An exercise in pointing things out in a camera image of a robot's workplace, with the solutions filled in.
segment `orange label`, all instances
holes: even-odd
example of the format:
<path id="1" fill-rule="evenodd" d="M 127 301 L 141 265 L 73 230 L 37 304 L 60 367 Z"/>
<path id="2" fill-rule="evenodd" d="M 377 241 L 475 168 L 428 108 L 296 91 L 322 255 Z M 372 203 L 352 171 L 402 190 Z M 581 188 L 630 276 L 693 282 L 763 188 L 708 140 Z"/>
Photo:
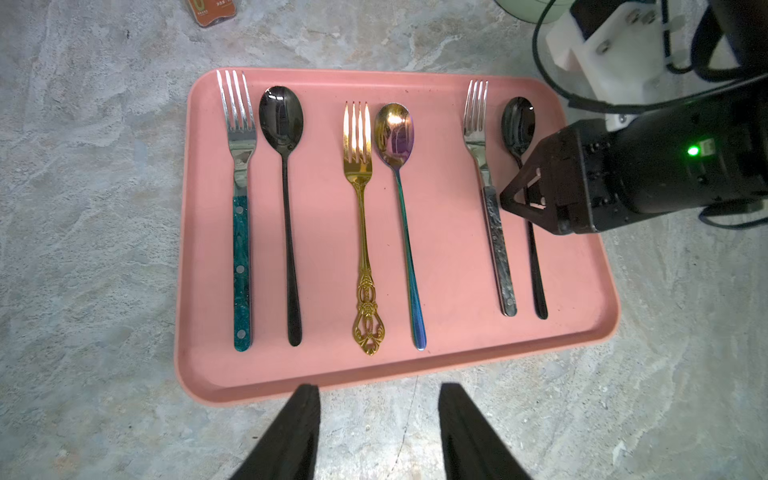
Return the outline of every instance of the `orange label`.
<path id="1" fill-rule="evenodd" d="M 219 18 L 229 18 L 235 15 L 235 4 L 232 0 L 188 0 L 194 12 L 195 20 L 200 26 L 207 27 Z"/>

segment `fork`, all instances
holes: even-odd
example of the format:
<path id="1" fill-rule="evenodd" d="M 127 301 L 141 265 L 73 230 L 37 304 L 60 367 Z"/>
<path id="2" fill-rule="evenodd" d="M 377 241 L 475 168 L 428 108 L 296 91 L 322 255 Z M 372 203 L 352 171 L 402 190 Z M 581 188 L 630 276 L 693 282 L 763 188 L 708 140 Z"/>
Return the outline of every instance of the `fork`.
<path id="1" fill-rule="evenodd" d="M 379 345 L 384 340 L 384 323 L 376 311 L 376 288 L 373 286 L 371 263 L 368 260 L 366 206 L 363 200 L 366 184 L 373 174 L 371 116 L 367 102 L 365 121 L 363 121 L 360 103 L 357 104 L 357 109 L 355 109 L 355 103 L 352 103 L 351 145 L 349 125 L 349 103 L 347 103 L 344 105 L 344 176 L 355 187 L 360 212 L 360 273 L 357 283 L 357 317 L 352 326 L 352 335 L 363 352 L 373 355 L 379 351 Z"/>
<path id="2" fill-rule="evenodd" d="M 221 73 L 216 70 L 221 92 L 221 106 L 224 109 L 224 120 L 227 126 L 227 142 L 230 153 L 235 162 L 234 191 L 232 195 L 233 215 L 233 253 L 234 253 L 234 344 L 235 349 L 244 352 L 250 347 L 250 242 L 248 240 L 248 160 L 256 150 L 256 122 L 253 120 L 253 108 L 250 104 L 248 84 L 243 75 L 243 89 L 245 90 L 248 116 L 243 105 L 243 96 L 240 93 L 240 82 L 237 73 L 232 70 L 235 92 L 237 93 L 237 106 L 240 107 L 240 116 L 235 106 L 235 97 L 232 93 L 232 80 L 230 72 L 224 71 L 227 77 L 227 90 L 229 91 L 232 114 L 227 109 L 227 96 L 221 81 Z"/>
<path id="3" fill-rule="evenodd" d="M 491 171 L 488 168 L 488 162 L 485 161 L 485 110 L 487 107 L 488 82 L 470 81 L 467 89 L 467 103 L 464 106 L 464 143 L 478 167 L 485 226 L 488 232 L 488 241 L 491 244 L 493 270 L 496 275 L 496 287 L 502 313 L 506 316 L 514 316 L 518 312 L 518 307 L 509 273 L 502 219 L 498 212 L 496 189 L 491 182 Z"/>

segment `gold fork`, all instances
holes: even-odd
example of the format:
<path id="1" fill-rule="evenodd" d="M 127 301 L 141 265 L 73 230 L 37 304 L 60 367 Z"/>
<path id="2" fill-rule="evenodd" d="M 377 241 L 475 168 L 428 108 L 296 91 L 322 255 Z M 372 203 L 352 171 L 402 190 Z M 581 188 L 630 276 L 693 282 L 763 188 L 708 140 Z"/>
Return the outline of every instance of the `gold fork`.
<path id="1" fill-rule="evenodd" d="M 352 143 L 349 142 L 349 126 L 352 125 Z M 360 209 L 360 276 L 357 283 L 357 317 L 352 335 L 363 352 L 373 355 L 384 340 L 384 323 L 376 312 L 376 288 L 371 276 L 366 237 L 366 205 L 363 192 L 373 174 L 371 161 L 371 116 L 366 102 L 366 118 L 362 119 L 362 106 L 352 103 L 352 121 L 349 121 L 349 103 L 344 105 L 344 176 L 355 187 Z"/>

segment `screw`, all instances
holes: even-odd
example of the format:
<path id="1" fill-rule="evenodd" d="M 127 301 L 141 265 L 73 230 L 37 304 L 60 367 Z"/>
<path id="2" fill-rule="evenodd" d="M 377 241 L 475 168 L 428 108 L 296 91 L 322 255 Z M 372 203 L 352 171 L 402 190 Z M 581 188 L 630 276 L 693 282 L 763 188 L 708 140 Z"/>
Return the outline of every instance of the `screw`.
<path id="1" fill-rule="evenodd" d="M 656 20 L 655 10 L 649 10 L 645 15 L 643 15 L 643 18 L 642 18 L 643 25 L 648 25 L 650 23 L 653 23 L 654 20 Z"/>
<path id="2" fill-rule="evenodd" d="M 603 43 L 598 45 L 598 49 L 597 49 L 596 52 L 598 53 L 598 55 L 602 55 L 603 53 L 608 51 L 608 49 L 610 47 L 611 47 L 611 41 L 610 40 L 605 40 L 605 41 L 603 41 Z"/>
<path id="3" fill-rule="evenodd" d="M 640 9 L 636 8 L 627 14 L 627 24 L 634 25 L 640 19 Z"/>

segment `concrete floor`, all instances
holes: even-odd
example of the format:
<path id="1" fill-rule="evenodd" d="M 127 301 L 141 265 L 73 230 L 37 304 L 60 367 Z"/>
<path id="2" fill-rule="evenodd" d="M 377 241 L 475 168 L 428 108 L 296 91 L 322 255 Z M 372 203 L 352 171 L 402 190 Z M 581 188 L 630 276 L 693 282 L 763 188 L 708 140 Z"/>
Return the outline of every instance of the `concrete floor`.
<path id="1" fill-rule="evenodd" d="M 3 5 L 0 478 L 228 478 L 284 400 L 174 376 L 187 92 L 226 65 L 536 75 L 530 25 L 424 3 L 241 1 L 207 30 L 182 0 Z M 694 217 L 603 236 L 605 344 L 324 392 L 317 478 L 444 478 L 446 381 L 538 479 L 768 478 L 768 229 Z"/>

